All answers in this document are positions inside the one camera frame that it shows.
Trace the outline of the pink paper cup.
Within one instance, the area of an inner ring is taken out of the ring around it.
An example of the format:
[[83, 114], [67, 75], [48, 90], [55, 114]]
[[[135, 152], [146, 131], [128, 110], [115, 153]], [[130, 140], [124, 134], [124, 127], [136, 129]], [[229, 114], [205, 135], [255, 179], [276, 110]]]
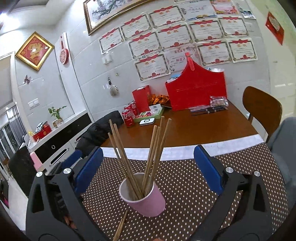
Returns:
[[140, 200], [130, 197], [131, 193], [127, 179], [124, 179], [119, 186], [119, 195], [133, 210], [144, 217], [156, 217], [165, 210], [166, 201], [156, 182], [153, 183], [148, 195]]

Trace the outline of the wooden chopstick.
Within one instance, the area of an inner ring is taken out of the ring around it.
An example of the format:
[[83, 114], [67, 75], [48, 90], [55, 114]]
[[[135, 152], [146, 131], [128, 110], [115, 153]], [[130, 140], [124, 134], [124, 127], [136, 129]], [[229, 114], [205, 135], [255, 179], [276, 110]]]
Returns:
[[147, 196], [147, 194], [148, 194], [149, 177], [150, 177], [150, 175], [152, 173], [152, 166], [154, 164], [154, 159], [155, 159], [156, 154], [157, 154], [157, 148], [158, 148], [158, 145], [159, 145], [159, 136], [160, 136], [160, 133], [161, 133], [161, 128], [163, 127], [163, 124], [164, 124], [164, 120], [165, 120], [165, 117], [161, 116], [161, 121], [160, 121], [160, 124], [159, 124], [158, 129], [157, 129], [157, 136], [155, 138], [154, 146], [153, 146], [153, 149], [152, 149], [151, 160], [150, 160], [150, 163], [149, 163], [149, 172], [148, 172], [148, 175], [147, 175], [147, 178], [146, 178], [144, 196]]
[[163, 124], [163, 127], [161, 128], [161, 133], [160, 133], [160, 136], [159, 136], [159, 145], [158, 145], [158, 148], [157, 148], [156, 157], [154, 159], [154, 164], [152, 166], [152, 173], [151, 173], [151, 175], [149, 177], [149, 190], [148, 190], [148, 193], [150, 192], [150, 190], [152, 188], [152, 185], [153, 185], [153, 183], [155, 181], [155, 177], [156, 177], [156, 173], [158, 171], [158, 167], [159, 167], [159, 164], [160, 164], [160, 160], [161, 160], [161, 156], [162, 156], [162, 153], [163, 153], [164, 145], [165, 145], [165, 142], [166, 142], [166, 139], [167, 139], [168, 133], [170, 131], [170, 127], [171, 127], [171, 118], [167, 119], [166, 122], [165, 122], [165, 120], [164, 120], [164, 124]]
[[110, 132], [108, 133], [108, 136], [109, 136], [109, 139], [111, 141], [113, 150], [114, 150], [114, 152], [116, 154], [116, 157], [118, 159], [118, 163], [119, 163], [119, 166], [120, 166], [120, 168], [122, 170], [122, 173], [123, 173], [123, 175], [125, 175], [129, 196], [130, 196], [131, 200], [134, 201], [134, 200], [136, 200], [138, 198], [138, 196], [135, 193], [135, 190], [133, 188], [133, 185], [130, 182], [129, 175], [128, 175], [126, 169], [125, 169], [125, 165], [124, 165], [124, 163], [123, 163], [123, 161], [121, 159], [121, 156], [120, 156], [119, 152], [117, 151], [116, 143], [115, 143], [115, 141], [114, 141], [114, 139], [113, 139], [113, 137], [112, 137], [112, 135], [111, 135]]
[[120, 223], [119, 223], [119, 225], [117, 227], [117, 230], [115, 232], [115, 235], [114, 235], [112, 241], [118, 241], [119, 240], [120, 234], [121, 234], [122, 229], [123, 229], [123, 226], [125, 224], [125, 220], [126, 220], [127, 214], [128, 214], [128, 210], [125, 212], [123, 218], [121, 219], [121, 221], [120, 221]]
[[142, 191], [141, 191], [141, 189], [139, 187], [139, 184], [138, 184], [138, 182], [137, 182], [137, 180], [135, 178], [135, 175], [134, 175], [134, 173], [132, 171], [130, 161], [127, 158], [127, 155], [125, 153], [125, 149], [123, 147], [117, 125], [115, 123], [112, 123], [111, 119], [109, 119], [109, 124], [110, 124], [110, 128], [111, 128], [111, 135], [112, 135], [112, 137], [113, 137], [113, 139], [114, 139], [114, 141], [116, 143], [117, 151], [119, 152], [119, 154], [121, 156], [121, 159], [122, 159], [122, 161], [123, 161], [123, 163], [125, 165], [125, 169], [126, 169], [128, 175], [129, 175], [130, 182], [133, 185], [135, 193], [138, 196], [138, 198], [136, 200], [140, 200], [144, 196], [143, 196]]
[[157, 136], [157, 129], [158, 129], [158, 126], [154, 125], [153, 131], [152, 131], [151, 143], [150, 143], [150, 147], [149, 147], [149, 154], [148, 154], [148, 158], [147, 158], [147, 164], [146, 164], [146, 167], [145, 167], [144, 177], [143, 177], [143, 180], [142, 180], [142, 191], [143, 191], [143, 193], [145, 192], [145, 183], [146, 183], [146, 178], [147, 178], [147, 175], [148, 175], [148, 172], [149, 172], [149, 163], [150, 163], [150, 160], [151, 160], [152, 149], [153, 149], [153, 146], [154, 146], [155, 138]]

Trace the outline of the pink stool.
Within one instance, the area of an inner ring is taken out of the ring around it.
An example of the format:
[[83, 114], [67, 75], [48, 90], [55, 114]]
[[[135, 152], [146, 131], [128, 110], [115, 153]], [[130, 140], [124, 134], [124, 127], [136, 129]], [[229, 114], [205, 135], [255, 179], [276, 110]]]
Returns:
[[44, 170], [43, 163], [40, 161], [37, 154], [35, 152], [31, 152], [30, 157], [34, 163], [34, 168], [36, 169], [36, 171], [37, 172], [43, 171]]

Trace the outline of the red tin with items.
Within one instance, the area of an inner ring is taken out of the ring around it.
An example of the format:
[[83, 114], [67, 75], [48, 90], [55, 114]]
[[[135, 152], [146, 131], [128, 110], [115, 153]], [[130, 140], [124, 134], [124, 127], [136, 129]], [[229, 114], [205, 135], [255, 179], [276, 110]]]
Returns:
[[48, 122], [39, 123], [35, 132], [28, 132], [29, 136], [33, 138], [35, 142], [41, 140], [52, 131]]

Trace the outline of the black jacket on chair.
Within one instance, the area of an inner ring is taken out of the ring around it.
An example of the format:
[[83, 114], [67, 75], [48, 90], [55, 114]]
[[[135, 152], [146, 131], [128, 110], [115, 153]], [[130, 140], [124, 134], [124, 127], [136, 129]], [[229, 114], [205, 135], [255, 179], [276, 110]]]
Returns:
[[95, 147], [100, 147], [109, 138], [108, 133], [111, 133], [109, 120], [117, 124], [117, 126], [124, 123], [121, 114], [117, 110], [94, 122], [81, 136], [75, 148], [82, 152], [82, 158], [87, 157]]

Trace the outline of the red soda can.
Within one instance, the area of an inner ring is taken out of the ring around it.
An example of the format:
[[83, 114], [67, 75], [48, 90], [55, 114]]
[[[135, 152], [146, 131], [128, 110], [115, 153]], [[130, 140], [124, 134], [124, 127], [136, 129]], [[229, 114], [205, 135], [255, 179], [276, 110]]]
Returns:
[[134, 119], [132, 117], [133, 112], [128, 109], [124, 109], [123, 112], [121, 113], [123, 120], [125, 122], [125, 125], [129, 128], [135, 125]]

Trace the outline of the brown wooden chair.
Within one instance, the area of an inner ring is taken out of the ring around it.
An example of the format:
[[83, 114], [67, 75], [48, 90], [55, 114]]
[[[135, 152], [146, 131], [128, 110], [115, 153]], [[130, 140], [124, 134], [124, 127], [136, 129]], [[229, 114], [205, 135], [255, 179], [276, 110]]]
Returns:
[[281, 103], [270, 94], [248, 86], [245, 88], [242, 97], [244, 108], [249, 112], [250, 122], [255, 118], [267, 133], [266, 142], [280, 125], [282, 117]]

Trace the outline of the red gift box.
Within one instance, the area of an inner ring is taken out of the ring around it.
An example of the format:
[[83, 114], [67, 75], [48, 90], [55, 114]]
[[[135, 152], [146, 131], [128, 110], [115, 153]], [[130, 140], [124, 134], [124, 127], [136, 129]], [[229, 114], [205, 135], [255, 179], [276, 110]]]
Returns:
[[151, 89], [149, 85], [133, 90], [132, 95], [135, 100], [137, 110], [140, 113], [149, 111], [149, 97], [151, 96]]

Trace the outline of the packaged snack bag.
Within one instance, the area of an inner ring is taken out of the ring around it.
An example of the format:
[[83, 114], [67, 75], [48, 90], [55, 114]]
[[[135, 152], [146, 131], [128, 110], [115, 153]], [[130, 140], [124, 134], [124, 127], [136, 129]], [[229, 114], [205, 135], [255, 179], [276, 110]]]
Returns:
[[229, 106], [228, 100], [225, 96], [210, 96], [210, 107], [224, 107], [227, 108]]

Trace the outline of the red gift basket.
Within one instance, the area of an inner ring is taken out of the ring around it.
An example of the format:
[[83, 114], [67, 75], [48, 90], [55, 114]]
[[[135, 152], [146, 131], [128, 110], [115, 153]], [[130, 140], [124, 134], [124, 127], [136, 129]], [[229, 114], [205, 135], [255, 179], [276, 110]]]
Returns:
[[165, 83], [173, 111], [210, 104], [210, 97], [227, 97], [223, 72], [207, 70], [185, 53], [187, 64], [181, 75]]

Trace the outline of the plum blossom framed painting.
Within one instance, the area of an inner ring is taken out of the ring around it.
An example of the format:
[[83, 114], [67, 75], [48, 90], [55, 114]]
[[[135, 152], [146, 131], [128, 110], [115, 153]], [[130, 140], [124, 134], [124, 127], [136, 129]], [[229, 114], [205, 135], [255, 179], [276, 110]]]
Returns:
[[83, 10], [88, 35], [92, 35], [116, 18], [153, 2], [156, 1], [84, 1]]

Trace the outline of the wall light switch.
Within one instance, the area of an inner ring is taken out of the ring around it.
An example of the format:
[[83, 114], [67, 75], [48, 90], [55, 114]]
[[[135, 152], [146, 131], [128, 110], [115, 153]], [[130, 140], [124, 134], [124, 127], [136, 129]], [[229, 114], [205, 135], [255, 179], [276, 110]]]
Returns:
[[36, 99], [34, 99], [34, 100], [28, 102], [28, 106], [29, 106], [30, 109], [35, 108], [35, 107], [38, 106], [39, 104], [40, 104], [40, 103], [39, 103], [39, 99], [38, 99], [38, 98], [36, 98]]

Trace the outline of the butterfly wall sticker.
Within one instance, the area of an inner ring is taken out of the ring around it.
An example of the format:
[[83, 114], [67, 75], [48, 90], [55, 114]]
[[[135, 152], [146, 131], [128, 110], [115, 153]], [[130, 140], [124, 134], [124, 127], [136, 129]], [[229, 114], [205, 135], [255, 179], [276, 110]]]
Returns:
[[23, 83], [24, 84], [29, 84], [30, 81], [31, 81], [31, 79], [32, 79], [31, 77], [29, 77], [29, 76], [26, 75], [25, 78], [24, 78], [24, 82]]

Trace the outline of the red round wall ornament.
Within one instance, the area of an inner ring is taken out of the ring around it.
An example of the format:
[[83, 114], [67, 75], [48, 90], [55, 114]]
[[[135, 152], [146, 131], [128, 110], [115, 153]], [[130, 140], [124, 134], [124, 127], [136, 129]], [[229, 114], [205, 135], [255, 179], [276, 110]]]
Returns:
[[67, 48], [64, 47], [63, 36], [60, 36], [60, 44], [61, 44], [60, 62], [63, 65], [65, 65], [68, 62], [69, 51]]

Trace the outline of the red paper wall decoration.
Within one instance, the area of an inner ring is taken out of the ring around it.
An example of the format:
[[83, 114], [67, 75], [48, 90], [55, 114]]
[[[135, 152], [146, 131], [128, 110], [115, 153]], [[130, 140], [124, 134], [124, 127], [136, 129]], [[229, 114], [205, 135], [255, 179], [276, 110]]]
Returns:
[[277, 41], [280, 45], [283, 44], [285, 30], [280, 25], [278, 20], [273, 16], [271, 12], [268, 12], [266, 27], [272, 32], [272, 34], [276, 37]]

